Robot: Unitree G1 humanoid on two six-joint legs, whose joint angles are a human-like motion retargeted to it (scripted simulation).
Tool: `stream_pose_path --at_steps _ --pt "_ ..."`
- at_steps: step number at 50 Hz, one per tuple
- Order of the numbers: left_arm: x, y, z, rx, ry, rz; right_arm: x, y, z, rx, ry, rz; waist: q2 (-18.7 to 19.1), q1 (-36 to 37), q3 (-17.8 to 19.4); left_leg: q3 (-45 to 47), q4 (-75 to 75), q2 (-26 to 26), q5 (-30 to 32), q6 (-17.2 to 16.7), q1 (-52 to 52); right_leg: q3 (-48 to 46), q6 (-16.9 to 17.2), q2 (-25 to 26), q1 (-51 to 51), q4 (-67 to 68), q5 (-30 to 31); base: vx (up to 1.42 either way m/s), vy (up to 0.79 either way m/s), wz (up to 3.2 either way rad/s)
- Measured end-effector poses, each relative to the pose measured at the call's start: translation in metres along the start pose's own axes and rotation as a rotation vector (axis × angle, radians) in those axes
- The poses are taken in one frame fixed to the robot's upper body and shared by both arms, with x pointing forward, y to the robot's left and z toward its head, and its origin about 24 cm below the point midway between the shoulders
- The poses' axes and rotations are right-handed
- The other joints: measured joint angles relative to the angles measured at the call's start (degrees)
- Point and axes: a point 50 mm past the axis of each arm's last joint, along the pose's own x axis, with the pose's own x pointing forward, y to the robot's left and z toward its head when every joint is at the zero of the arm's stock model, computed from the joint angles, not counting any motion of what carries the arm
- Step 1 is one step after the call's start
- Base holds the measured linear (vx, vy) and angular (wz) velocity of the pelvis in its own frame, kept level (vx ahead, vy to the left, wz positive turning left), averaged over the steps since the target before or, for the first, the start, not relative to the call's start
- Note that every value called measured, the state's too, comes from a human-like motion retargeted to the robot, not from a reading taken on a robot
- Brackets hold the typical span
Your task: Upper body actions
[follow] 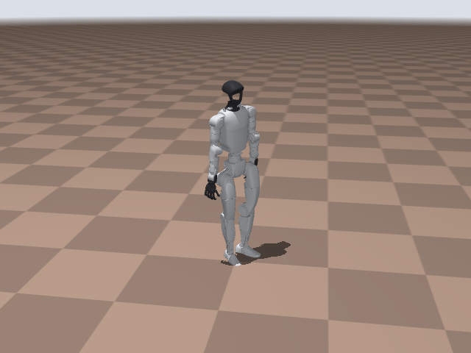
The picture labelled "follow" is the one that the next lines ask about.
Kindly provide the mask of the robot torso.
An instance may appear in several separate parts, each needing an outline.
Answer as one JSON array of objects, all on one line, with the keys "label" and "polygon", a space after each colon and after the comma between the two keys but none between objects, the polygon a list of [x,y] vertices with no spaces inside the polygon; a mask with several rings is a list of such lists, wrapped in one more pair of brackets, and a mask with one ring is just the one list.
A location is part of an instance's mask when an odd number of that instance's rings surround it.
[{"label": "robot torso", "polygon": [[[241,103],[240,103],[241,104]],[[246,172],[246,160],[241,158],[242,150],[246,148],[249,134],[249,110],[244,105],[237,105],[236,112],[221,109],[218,114],[224,115],[224,126],[221,128],[219,143],[223,150],[229,152],[228,160],[224,161],[224,169],[230,169],[233,178]]]}]

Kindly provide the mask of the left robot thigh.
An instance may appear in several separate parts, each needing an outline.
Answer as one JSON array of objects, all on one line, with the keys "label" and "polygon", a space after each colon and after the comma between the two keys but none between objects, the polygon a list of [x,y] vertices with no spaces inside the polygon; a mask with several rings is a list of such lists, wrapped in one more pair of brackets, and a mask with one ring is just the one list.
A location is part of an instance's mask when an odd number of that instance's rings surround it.
[{"label": "left robot thigh", "polygon": [[247,176],[244,183],[246,202],[239,205],[238,212],[245,217],[252,213],[258,202],[260,192],[258,167],[253,163],[246,162],[246,172],[243,175]]}]

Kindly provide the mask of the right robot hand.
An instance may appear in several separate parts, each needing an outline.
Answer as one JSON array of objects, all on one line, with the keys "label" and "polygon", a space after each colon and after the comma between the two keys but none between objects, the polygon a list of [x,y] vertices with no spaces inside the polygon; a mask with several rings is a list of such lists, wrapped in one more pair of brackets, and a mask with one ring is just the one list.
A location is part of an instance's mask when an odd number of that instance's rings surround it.
[{"label": "right robot hand", "polygon": [[[217,195],[218,197],[220,197],[220,195],[218,194],[218,192],[217,192],[217,190],[216,190],[216,185],[215,185],[216,180],[217,180],[217,175],[215,175],[213,181],[211,181],[211,180],[208,179],[208,184],[207,184],[206,187],[205,187],[205,195],[206,195],[208,198],[214,199],[214,200],[216,200],[216,199],[215,199],[215,194],[214,194],[215,192],[216,192],[216,195]],[[207,193],[207,192],[208,192],[208,193]],[[210,196],[209,196],[209,194],[210,194]],[[213,198],[212,198],[212,196],[213,196]]]}]

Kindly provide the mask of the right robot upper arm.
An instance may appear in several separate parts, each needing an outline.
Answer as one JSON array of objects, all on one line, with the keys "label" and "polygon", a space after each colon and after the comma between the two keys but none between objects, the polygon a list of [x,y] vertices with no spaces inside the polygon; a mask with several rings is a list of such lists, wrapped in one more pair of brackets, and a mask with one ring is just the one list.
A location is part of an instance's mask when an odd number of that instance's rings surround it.
[{"label": "right robot upper arm", "polygon": [[[223,152],[223,148],[219,145],[221,128],[224,126],[224,115],[217,114],[212,116],[209,120],[210,125],[210,147],[214,146],[216,149],[216,155],[220,155]],[[215,155],[215,156],[216,156]]]}]

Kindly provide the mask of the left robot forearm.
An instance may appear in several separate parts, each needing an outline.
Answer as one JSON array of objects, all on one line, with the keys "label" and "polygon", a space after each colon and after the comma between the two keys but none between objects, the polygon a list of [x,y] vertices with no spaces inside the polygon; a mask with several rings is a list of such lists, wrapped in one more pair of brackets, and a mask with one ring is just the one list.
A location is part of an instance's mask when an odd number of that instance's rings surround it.
[{"label": "left robot forearm", "polygon": [[249,161],[251,163],[255,163],[255,159],[258,158],[258,146],[259,140],[255,141],[254,143],[249,142]]}]

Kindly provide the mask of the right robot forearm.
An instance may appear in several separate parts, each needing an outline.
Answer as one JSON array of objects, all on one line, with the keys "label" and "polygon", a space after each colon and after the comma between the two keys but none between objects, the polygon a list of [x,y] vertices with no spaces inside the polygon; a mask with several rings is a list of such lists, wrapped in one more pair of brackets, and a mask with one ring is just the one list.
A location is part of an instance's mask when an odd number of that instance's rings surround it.
[{"label": "right robot forearm", "polygon": [[215,175],[218,174],[219,172],[219,157],[215,156],[216,155],[216,149],[214,146],[211,146],[210,151],[209,151],[209,160],[210,160],[210,168],[209,168],[209,174],[208,174],[208,179],[213,181]]}]

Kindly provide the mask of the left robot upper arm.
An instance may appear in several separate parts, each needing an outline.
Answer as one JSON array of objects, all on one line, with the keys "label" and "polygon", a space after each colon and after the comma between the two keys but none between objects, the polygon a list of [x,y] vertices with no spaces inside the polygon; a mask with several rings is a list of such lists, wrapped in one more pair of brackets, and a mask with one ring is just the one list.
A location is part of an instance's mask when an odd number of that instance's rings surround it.
[{"label": "left robot upper arm", "polygon": [[254,143],[257,140],[260,140],[260,135],[258,132],[255,131],[256,128],[256,109],[252,106],[245,105],[245,107],[249,110],[249,134],[248,134],[248,141]]}]

